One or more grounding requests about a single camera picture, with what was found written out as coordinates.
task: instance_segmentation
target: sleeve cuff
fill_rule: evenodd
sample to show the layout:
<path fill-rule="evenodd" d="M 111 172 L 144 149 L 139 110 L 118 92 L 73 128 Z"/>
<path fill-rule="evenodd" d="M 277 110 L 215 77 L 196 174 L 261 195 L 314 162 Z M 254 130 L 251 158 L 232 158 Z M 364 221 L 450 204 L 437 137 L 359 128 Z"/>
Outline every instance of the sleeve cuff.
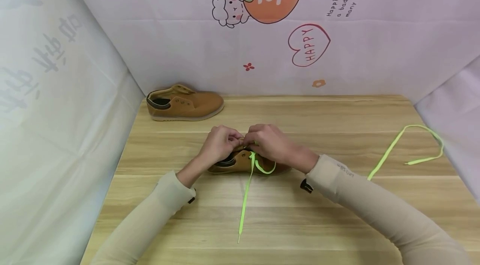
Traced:
<path fill-rule="evenodd" d="M 180 210 L 196 196 L 194 189 L 189 189 L 179 182 L 174 171 L 162 176 L 153 192 L 162 204 L 165 204 L 173 213 Z"/>
<path fill-rule="evenodd" d="M 340 173 L 345 170 L 348 171 L 344 164 L 324 154 L 318 159 L 315 167 L 306 174 L 307 183 L 313 189 L 319 190 L 323 196 L 336 203 L 338 202 L 337 179 Z"/>

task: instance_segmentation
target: beige sleeve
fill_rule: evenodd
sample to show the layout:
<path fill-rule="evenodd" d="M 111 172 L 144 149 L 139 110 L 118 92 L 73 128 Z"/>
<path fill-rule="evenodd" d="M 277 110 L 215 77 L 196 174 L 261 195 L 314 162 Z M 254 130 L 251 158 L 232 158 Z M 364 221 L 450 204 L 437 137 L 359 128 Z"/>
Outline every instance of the beige sleeve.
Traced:
<path fill-rule="evenodd" d="M 136 264 L 170 217 L 194 197 L 195 190 L 181 184 L 173 171 L 165 174 L 108 237 L 91 264 Z"/>
<path fill-rule="evenodd" d="M 319 158 L 307 183 L 395 244 L 405 265 L 471 264 L 462 246 L 430 218 L 331 157 Z"/>

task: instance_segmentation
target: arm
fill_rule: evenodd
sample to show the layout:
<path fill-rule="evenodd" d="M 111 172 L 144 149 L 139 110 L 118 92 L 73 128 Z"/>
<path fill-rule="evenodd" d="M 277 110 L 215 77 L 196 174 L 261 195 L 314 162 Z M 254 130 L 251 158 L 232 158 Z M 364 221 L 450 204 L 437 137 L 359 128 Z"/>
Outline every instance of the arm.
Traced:
<path fill-rule="evenodd" d="M 214 163 L 240 145 L 242 135 L 225 126 L 214 127 L 199 154 L 177 174 L 158 181 L 145 198 L 113 231 L 98 250 L 92 265 L 134 265 L 162 227 L 180 208 L 195 197 L 193 183 Z"/>
<path fill-rule="evenodd" d="M 336 160 L 291 142 L 277 127 L 252 126 L 245 143 L 259 154 L 305 173 L 325 197 L 354 212 L 400 250 L 405 265 L 469 265 L 467 253 L 414 207 Z"/>

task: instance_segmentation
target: cartoon sheep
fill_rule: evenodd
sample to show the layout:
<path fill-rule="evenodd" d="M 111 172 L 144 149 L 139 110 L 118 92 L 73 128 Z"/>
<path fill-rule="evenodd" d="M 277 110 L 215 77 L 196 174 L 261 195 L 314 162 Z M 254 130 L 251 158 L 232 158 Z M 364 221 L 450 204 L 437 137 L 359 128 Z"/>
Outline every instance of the cartoon sheep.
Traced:
<path fill-rule="evenodd" d="M 243 4 L 244 0 L 212 0 L 212 15 L 220 25 L 234 28 L 236 24 L 245 23 L 249 13 Z"/>

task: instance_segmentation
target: shoe sole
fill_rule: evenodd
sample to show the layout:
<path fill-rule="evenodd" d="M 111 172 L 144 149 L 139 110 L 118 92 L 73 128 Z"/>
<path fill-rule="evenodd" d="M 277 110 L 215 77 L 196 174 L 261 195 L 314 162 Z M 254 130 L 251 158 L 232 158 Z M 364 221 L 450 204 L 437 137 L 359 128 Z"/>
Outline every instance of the shoe sole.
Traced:
<path fill-rule="evenodd" d="M 216 114 L 220 113 L 223 110 L 224 106 L 225 106 L 225 103 L 222 103 L 221 107 L 219 107 L 216 111 L 203 117 L 195 117 L 195 118 L 193 117 L 154 117 L 154 116 L 150 116 L 150 117 L 152 118 L 152 120 L 155 120 L 155 121 L 201 121 L 201 120 L 209 119 L 215 116 Z"/>

